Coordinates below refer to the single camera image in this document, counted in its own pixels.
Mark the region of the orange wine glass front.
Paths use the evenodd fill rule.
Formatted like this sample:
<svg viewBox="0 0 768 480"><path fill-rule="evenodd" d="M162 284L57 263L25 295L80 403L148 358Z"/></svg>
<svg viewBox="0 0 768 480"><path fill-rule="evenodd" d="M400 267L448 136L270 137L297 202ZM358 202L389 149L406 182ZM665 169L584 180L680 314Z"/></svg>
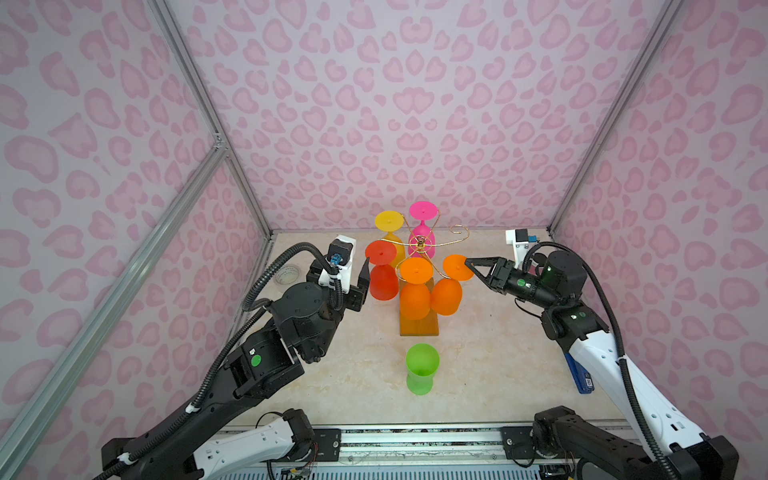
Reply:
<svg viewBox="0 0 768 480"><path fill-rule="evenodd" d="M400 313L407 320L420 320L430 311L431 292L427 282L433 277L432 264L422 257L405 259L399 266L404 281L400 292Z"/></svg>

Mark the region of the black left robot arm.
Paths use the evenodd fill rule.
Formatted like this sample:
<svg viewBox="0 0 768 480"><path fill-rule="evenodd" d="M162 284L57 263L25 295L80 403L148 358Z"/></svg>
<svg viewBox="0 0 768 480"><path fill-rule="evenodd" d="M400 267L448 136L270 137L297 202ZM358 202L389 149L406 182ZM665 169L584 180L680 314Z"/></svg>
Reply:
<svg viewBox="0 0 768 480"><path fill-rule="evenodd" d="M306 281L277 300L260 298L277 271L302 251L314 257ZM225 343L198 391L147 432L107 442L100 478L218 479L253 463L313 461L315 433L300 409L241 434L215 436L328 353L345 312L360 311L370 287L369 265L362 266L357 284L342 285L352 264L351 254L323 255L307 242L284 251L249 289L242 310L250 317Z"/></svg>

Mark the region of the orange wine glass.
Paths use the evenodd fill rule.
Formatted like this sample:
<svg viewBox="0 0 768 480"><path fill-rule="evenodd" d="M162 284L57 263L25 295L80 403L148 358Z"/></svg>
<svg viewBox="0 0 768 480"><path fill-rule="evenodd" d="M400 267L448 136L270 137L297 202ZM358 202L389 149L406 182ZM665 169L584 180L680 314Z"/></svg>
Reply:
<svg viewBox="0 0 768 480"><path fill-rule="evenodd" d="M433 277L432 264L422 257L405 259L399 266L404 281L400 292L400 313L407 320L420 320L430 311L431 292L427 282Z"/></svg>
<svg viewBox="0 0 768 480"><path fill-rule="evenodd" d="M462 283L474 277L465 265L467 258L453 254L443 261L445 278L439 280L431 292L431 309L438 315L451 316L457 312L463 299Z"/></svg>

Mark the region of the green wine glass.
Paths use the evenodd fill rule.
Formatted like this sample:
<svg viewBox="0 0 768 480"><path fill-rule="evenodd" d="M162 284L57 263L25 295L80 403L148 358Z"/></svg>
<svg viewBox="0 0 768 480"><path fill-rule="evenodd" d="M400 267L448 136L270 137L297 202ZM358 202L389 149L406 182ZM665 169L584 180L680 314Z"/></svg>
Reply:
<svg viewBox="0 0 768 480"><path fill-rule="evenodd" d="M437 349L427 343L416 344L407 351L405 362L408 389L418 396L428 394L433 388L434 376L440 367Z"/></svg>

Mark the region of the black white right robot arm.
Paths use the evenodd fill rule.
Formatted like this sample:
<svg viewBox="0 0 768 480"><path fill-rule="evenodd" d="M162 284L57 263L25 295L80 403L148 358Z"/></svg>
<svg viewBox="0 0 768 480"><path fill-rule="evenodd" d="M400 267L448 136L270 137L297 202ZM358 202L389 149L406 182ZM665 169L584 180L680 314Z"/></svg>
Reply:
<svg viewBox="0 0 768 480"><path fill-rule="evenodd" d="M546 336L584 367L638 437L628 442L560 406L537 413L531 437L541 455L572 453L615 479L732 479L739 454L687 418L627 356L620 326L587 262L552 242L516 267L502 257L468 258L465 266L490 290L541 308Z"/></svg>

